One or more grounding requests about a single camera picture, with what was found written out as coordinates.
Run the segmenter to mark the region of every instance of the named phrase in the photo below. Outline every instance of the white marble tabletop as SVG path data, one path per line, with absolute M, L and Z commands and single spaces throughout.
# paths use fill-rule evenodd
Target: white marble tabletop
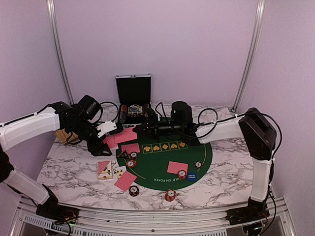
M 194 122 L 204 106 L 192 106 Z M 227 108 L 215 107 L 220 119 L 230 117 Z M 170 114 L 171 107 L 165 105 Z M 111 120 L 116 115 L 114 106 L 104 106 L 102 120 Z M 212 121 L 215 115 L 205 111 L 201 121 Z M 97 179 L 97 162 L 111 160 L 113 168 L 118 163 L 113 154 L 110 157 L 94 157 L 86 143 L 70 146 L 59 141 L 53 144 L 37 181 L 48 186 L 61 203 L 85 207 L 126 210 L 166 210 L 212 207 L 247 201 L 252 189 L 252 159 L 244 140 L 228 139 L 211 142 L 212 164 L 206 175 L 197 183 L 176 190 L 172 202 L 164 198 L 165 191 L 138 186 L 137 197 L 129 195 L 114 186 L 113 180 Z

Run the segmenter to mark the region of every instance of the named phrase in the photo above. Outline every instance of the robotic arm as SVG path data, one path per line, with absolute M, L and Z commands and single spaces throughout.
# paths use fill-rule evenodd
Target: robotic arm
M 172 104 L 171 120 L 160 121 L 154 111 L 150 114 L 150 118 L 133 131 L 157 141 L 161 135 L 174 134 L 179 134 L 191 146 L 215 140 L 244 138 L 253 159 L 252 192 L 248 206 L 227 211 L 226 219 L 234 225 L 264 218 L 263 215 L 269 216 L 266 201 L 273 177 L 272 153 L 277 133 L 258 109 L 250 108 L 243 117 L 206 125 L 193 123 L 191 107 L 181 101 Z
M 71 106 L 64 102 L 47 105 L 41 111 L 6 123 L 0 123 L 0 182 L 4 182 L 17 192 L 30 197 L 38 204 L 38 215 L 62 220 L 67 211 L 77 209 L 58 205 L 58 199 L 46 186 L 41 185 L 17 170 L 10 162 L 6 151 L 15 145 L 37 135 L 65 129 L 74 132 L 87 142 L 88 151 L 93 156 L 110 156 L 107 144 L 103 143 L 106 133 L 119 132 L 122 127 L 112 121 L 100 125 L 91 123 L 100 110 L 100 104 L 85 95 L 77 104 Z

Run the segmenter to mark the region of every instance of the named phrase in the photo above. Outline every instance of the black device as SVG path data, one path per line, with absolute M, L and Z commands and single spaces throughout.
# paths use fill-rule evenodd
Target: black device
M 65 132 L 74 132 L 79 139 L 85 140 L 88 151 L 93 156 L 112 155 L 108 144 L 104 144 L 105 136 L 98 137 L 99 131 L 89 120 L 92 120 L 100 110 L 100 104 L 92 97 L 85 95 L 77 104 L 71 106 L 64 102 L 56 102 L 50 105 L 59 115 L 60 129 Z
M 158 120 L 158 115 L 151 108 L 148 111 L 148 119 L 141 125 L 134 127 L 133 131 L 159 142 L 160 136 L 178 134 L 182 141 L 188 145 L 200 145 L 196 137 L 196 130 L 199 125 L 192 122 L 192 110 L 186 102 L 177 101 L 172 104 L 171 118 Z

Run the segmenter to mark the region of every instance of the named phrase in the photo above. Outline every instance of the pink wall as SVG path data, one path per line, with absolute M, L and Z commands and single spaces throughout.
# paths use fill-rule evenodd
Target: pink wall
M 272 115 L 283 130 L 273 187 L 297 235 L 315 231 L 315 2 L 268 0 L 241 111 Z
M 0 122 L 66 100 L 43 0 L 0 2 Z M 54 141 L 45 134 L 16 146 L 10 160 L 36 178 Z M 0 234 L 7 235 L 19 195 L 0 184 Z
M 152 100 L 232 106 L 253 0 L 56 0 L 74 99 L 118 101 L 114 76 L 152 73 Z

